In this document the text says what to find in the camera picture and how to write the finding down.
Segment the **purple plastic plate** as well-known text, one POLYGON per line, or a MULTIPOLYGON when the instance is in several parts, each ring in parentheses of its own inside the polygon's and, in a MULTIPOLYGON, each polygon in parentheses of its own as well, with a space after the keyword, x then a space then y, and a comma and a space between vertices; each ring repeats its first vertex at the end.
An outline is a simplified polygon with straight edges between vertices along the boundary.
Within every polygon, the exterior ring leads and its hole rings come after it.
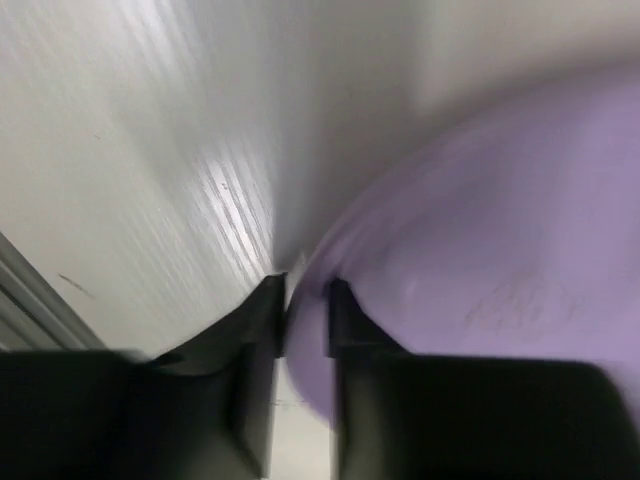
POLYGON ((292 383, 333 416, 329 284, 419 354, 591 361, 639 409, 639 72, 537 87, 395 167, 318 245, 292 383))

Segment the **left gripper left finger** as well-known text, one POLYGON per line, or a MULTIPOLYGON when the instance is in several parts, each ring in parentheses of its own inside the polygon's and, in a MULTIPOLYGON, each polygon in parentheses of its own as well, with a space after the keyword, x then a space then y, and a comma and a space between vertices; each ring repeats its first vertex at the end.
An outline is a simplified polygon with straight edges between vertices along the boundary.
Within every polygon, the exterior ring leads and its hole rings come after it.
POLYGON ((286 278, 144 362, 116 351, 1 357, 5 479, 262 479, 286 278))

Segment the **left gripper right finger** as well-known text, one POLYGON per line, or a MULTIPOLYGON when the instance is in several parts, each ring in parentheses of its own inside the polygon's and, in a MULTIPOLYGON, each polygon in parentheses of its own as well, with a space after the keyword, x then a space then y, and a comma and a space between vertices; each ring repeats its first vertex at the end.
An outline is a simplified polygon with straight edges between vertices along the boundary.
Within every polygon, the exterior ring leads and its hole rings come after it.
POLYGON ((635 479, 639 430, 584 362, 417 355, 328 289, 338 479, 635 479))

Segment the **aluminium rail front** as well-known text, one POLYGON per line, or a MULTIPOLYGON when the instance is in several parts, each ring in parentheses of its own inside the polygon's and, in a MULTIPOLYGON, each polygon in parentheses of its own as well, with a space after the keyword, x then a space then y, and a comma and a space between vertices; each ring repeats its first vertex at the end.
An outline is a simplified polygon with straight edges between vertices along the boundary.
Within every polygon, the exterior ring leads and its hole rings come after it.
POLYGON ((6 237, 1 238, 1 348, 106 348, 6 237))

